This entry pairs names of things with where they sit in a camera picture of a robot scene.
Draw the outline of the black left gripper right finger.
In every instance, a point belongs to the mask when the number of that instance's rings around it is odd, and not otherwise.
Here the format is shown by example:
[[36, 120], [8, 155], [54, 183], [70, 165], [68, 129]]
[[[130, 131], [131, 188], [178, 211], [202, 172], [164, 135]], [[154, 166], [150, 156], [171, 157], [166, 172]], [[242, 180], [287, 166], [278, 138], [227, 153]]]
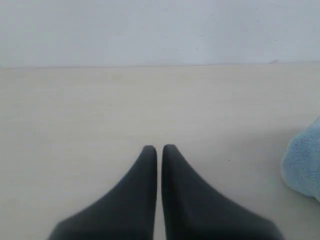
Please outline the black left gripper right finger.
[[212, 188], [174, 144], [163, 147], [161, 195], [168, 240], [282, 240], [276, 225]]

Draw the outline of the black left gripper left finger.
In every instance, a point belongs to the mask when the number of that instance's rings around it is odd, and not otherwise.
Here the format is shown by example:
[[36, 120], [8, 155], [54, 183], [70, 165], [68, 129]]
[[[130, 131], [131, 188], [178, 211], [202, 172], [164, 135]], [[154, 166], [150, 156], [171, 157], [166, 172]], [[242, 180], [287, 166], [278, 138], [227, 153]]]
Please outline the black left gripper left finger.
[[157, 202], [157, 152], [143, 147], [127, 174], [106, 195], [59, 222], [51, 240], [152, 240]]

